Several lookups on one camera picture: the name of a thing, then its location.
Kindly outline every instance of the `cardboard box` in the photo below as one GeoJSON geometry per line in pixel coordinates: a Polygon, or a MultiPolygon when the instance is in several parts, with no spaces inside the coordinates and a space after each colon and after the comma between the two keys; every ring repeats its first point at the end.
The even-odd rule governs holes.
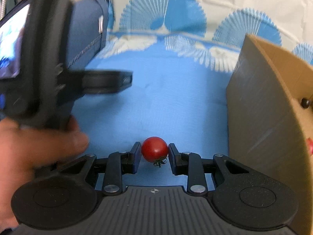
{"type": "Polygon", "coordinates": [[[229,155],[290,186],[299,201],[291,228],[312,234],[313,67],[281,47],[246,36],[226,89],[229,155]]]}

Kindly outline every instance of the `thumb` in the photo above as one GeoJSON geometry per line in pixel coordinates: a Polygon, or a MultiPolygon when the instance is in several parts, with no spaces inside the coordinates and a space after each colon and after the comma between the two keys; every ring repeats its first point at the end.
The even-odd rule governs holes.
{"type": "Polygon", "coordinates": [[[83,153],[89,143],[88,136],[79,131],[24,129],[18,140],[23,149],[24,164],[31,168],[53,164],[83,153]]]}

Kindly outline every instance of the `stitching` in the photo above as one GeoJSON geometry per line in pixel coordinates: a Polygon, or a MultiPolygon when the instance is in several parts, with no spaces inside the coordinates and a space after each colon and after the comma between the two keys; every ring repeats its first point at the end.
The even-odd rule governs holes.
{"type": "Polygon", "coordinates": [[[85,47],[81,52],[79,52],[68,64],[67,68],[70,68],[84,53],[88,51],[93,45],[95,45],[101,39],[101,35],[99,35],[96,39],[94,39],[87,47],[85,47]]]}

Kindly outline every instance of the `controller screen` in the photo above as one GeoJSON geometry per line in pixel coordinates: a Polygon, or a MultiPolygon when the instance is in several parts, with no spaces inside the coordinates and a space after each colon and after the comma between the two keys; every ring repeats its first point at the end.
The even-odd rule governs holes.
{"type": "Polygon", "coordinates": [[[20,72],[22,37],[29,4],[0,27],[0,80],[13,79],[20,72]]]}

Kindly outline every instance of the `red tomato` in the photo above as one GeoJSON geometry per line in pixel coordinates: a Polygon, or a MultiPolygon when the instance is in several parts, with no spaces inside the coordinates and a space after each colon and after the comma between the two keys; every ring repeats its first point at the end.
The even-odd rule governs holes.
{"type": "Polygon", "coordinates": [[[148,162],[154,163],[155,160],[167,156],[168,146],[163,139],[150,137],[143,142],[141,153],[148,162]]]}
{"type": "Polygon", "coordinates": [[[311,138],[307,138],[306,142],[307,142],[308,147],[309,147],[310,155],[313,155],[313,140],[311,138]]]}

